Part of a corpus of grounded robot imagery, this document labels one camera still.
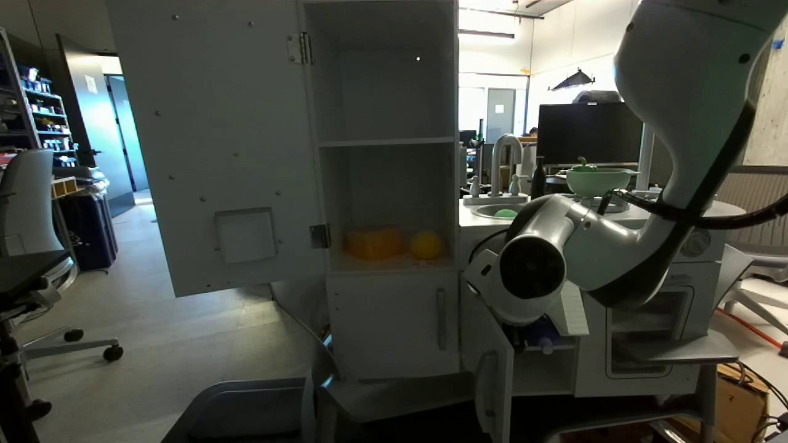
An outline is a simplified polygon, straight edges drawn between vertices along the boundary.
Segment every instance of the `monitor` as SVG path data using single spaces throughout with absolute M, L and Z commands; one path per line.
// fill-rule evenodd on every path
M 638 163 L 641 119 L 626 103 L 538 106 L 538 146 L 545 164 Z

